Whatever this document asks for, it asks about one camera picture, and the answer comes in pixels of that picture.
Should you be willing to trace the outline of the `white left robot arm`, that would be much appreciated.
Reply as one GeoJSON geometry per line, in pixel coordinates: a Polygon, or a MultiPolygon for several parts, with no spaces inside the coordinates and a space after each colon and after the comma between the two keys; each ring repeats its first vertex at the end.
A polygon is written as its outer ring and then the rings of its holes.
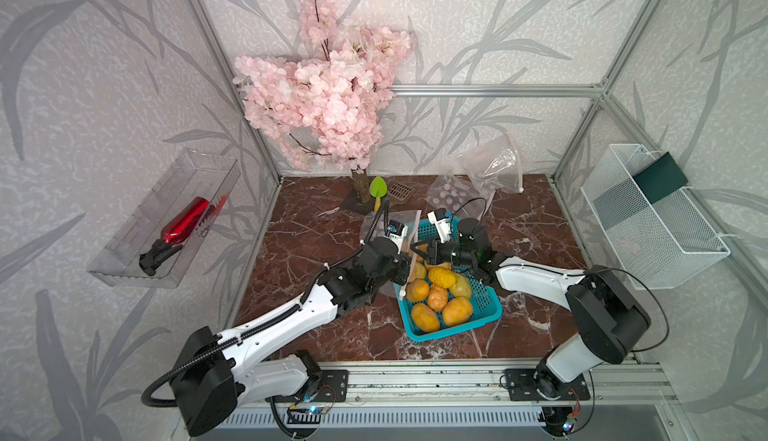
{"type": "Polygon", "coordinates": [[[305,394],[321,370],[308,354],[274,360],[296,338],[370,303],[387,283],[407,281],[410,258],[387,237],[365,241],[350,256],[323,268],[305,292],[246,322],[213,333],[193,332],[174,366],[150,383],[141,402],[179,410],[188,434],[203,435],[240,405],[305,394]]]}

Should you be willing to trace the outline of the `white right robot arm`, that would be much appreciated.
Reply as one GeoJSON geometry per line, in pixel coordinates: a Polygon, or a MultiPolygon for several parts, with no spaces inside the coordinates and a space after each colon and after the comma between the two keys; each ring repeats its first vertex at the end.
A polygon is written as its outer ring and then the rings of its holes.
{"type": "Polygon", "coordinates": [[[457,239],[440,229],[410,248],[432,265],[467,267],[487,285],[497,283],[571,313],[576,334],[542,358],[533,375],[540,392],[561,388],[601,364],[622,363],[640,351],[636,344],[652,325],[649,313],[617,277],[622,269],[566,270],[502,253],[491,247],[485,227],[474,218],[459,221],[457,239]]]}

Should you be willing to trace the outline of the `large brown potato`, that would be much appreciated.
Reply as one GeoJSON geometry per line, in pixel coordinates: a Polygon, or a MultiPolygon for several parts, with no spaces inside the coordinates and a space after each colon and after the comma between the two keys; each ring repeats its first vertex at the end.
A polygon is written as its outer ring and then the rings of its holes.
{"type": "Polygon", "coordinates": [[[443,323],[447,327],[457,326],[468,321],[474,313],[470,299],[455,297],[451,299],[442,311],[443,323]]]}

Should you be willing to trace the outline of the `clear zipper bag with dots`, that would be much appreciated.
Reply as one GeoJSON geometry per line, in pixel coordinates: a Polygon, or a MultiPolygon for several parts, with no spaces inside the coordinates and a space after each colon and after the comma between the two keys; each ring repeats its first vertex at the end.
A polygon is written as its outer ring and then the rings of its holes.
{"type": "Polygon", "coordinates": [[[405,279],[403,282],[392,281],[388,287],[383,287],[380,293],[398,300],[404,300],[407,285],[415,279],[416,254],[410,244],[418,239],[418,226],[422,218],[421,210],[406,210],[382,214],[376,223],[371,238],[386,237],[398,247],[399,253],[405,256],[407,264],[403,267],[405,279]]]}

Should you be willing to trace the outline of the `yellow wrinkled potato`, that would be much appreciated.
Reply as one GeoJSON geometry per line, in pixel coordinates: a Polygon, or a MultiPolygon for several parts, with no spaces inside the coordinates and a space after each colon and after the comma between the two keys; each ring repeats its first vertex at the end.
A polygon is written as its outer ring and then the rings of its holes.
{"type": "Polygon", "coordinates": [[[456,274],[445,267],[434,266],[428,271],[428,280],[443,289],[451,289],[457,282],[456,274]]]}

